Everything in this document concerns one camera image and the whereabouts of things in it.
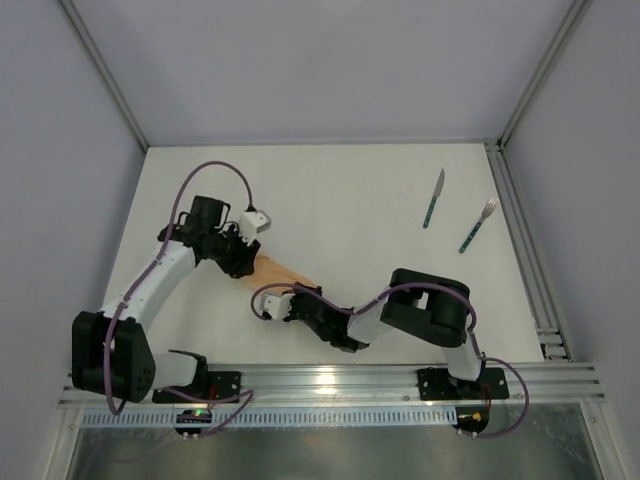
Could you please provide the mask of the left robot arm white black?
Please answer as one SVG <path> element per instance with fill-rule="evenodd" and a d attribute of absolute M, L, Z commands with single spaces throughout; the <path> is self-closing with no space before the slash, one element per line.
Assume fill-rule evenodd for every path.
<path fill-rule="evenodd" d="M 176 287 L 203 261 L 213 261 L 230 278 L 253 274 L 261 247 L 258 236 L 269 216 L 248 207 L 236 221 L 228 203 L 194 198 L 187 212 L 174 213 L 160 231 L 149 265 L 112 301 L 96 312 L 80 312 L 72 324 L 72 384 L 104 395 L 108 402 L 157 403 L 205 399 L 212 386 L 205 356 L 152 351 L 147 333 Z"/>

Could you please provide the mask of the beige satin napkin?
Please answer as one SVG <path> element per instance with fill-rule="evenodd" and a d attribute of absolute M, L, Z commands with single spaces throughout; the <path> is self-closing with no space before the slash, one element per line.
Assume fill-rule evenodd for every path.
<path fill-rule="evenodd" d="M 312 280 L 263 254 L 258 254 L 254 260 L 254 273 L 242 277 L 239 282 L 252 291 L 275 283 L 301 284 L 310 288 L 318 287 Z"/>

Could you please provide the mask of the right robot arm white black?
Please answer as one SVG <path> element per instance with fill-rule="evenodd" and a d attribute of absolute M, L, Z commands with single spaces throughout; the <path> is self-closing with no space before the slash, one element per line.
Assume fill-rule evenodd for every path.
<path fill-rule="evenodd" d="M 341 308 L 320 287 L 296 284 L 282 294 L 278 318 L 300 321 L 320 340 L 355 353 L 379 336 L 399 330 L 443 349 L 448 381 L 466 399 L 485 387 L 485 361 L 475 337 L 477 315 L 463 283 L 408 269 L 393 272 L 389 286 L 359 308 Z"/>

